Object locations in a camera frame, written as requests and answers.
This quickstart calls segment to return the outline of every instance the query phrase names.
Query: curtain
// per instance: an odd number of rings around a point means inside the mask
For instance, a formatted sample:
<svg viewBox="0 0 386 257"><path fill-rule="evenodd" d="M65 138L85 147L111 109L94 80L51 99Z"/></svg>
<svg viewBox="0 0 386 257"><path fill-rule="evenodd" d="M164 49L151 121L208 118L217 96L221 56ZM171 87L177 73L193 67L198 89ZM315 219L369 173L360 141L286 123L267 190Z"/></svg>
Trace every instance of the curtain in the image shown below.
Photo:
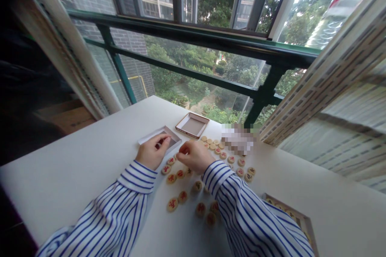
<svg viewBox="0 0 386 257"><path fill-rule="evenodd" d="M122 109L60 0L14 0L12 10L97 120Z"/></svg>
<svg viewBox="0 0 386 257"><path fill-rule="evenodd" d="M386 0L363 0L261 140L386 193Z"/></svg>

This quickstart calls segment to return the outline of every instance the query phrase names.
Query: blue and white stripes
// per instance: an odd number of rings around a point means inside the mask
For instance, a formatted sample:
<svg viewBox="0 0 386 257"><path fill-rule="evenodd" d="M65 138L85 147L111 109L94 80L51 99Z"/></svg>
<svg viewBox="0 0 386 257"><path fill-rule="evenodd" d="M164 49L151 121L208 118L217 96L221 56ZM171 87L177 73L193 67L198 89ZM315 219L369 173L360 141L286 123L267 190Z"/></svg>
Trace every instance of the blue and white stripes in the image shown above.
<svg viewBox="0 0 386 257"><path fill-rule="evenodd" d="M314 256L292 218L257 197L224 162L211 164L203 181L218 201L234 256Z"/></svg>
<svg viewBox="0 0 386 257"><path fill-rule="evenodd" d="M36 256L128 256L144 222L156 176L134 161L86 207L75 226L58 230Z"/></svg>
<svg viewBox="0 0 386 257"><path fill-rule="evenodd" d="M58 230L37 256L129 256L144 223L157 173L134 161L86 207L75 226ZM234 256L314 256L307 238L286 213L261 199L222 161L203 181L218 201Z"/></svg>

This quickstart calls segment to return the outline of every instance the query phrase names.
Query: small white box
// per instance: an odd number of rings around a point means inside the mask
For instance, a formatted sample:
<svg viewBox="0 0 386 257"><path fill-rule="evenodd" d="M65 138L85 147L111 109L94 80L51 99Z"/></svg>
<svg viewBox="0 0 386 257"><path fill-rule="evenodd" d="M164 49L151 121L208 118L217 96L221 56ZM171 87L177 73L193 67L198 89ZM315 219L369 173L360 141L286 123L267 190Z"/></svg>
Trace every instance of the small white box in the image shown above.
<svg viewBox="0 0 386 257"><path fill-rule="evenodd" d="M181 131L195 139L199 139L206 128L209 119L189 112L177 125L176 130Z"/></svg>
<svg viewBox="0 0 386 257"><path fill-rule="evenodd" d="M159 135L161 133L166 133L168 135L171 135L169 148L166 150L165 155L169 154L171 151L173 151L175 148L177 148L182 143L182 140L174 132L172 132L172 130L170 128L168 128L167 126L163 126L159 129L153 131L152 133L144 136L143 138L138 140L138 143L140 145L142 145L144 142L148 141L152 137Z"/></svg>

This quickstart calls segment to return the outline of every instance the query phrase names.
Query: plastic bottle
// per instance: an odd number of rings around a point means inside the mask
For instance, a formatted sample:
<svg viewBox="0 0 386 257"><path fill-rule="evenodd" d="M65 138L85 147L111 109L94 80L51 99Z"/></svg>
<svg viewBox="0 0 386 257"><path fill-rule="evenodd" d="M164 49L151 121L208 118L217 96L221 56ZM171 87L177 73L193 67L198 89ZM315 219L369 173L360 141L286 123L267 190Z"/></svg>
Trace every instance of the plastic bottle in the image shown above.
<svg viewBox="0 0 386 257"><path fill-rule="evenodd" d="M306 46L324 49L362 0L332 0Z"/></svg>

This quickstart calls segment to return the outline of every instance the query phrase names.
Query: yellow pipe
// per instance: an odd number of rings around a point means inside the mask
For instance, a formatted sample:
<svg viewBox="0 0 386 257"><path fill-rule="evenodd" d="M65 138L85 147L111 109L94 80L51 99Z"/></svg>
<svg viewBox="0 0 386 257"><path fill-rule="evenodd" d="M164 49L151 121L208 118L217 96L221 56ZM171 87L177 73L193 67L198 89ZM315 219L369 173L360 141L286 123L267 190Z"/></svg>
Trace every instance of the yellow pipe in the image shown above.
<svg viewBox="0 0 386 257"><path fill-rule="evenodd" d="M133 77L130 77L130 78L127 78L127 79L130 80L130 79L134 79L134 78L141 78L142 84L144 86L146 98L148 98L148 92L146 91L146 86L145 86L144 78L140 75L140 76L133 76Z"/></svg>

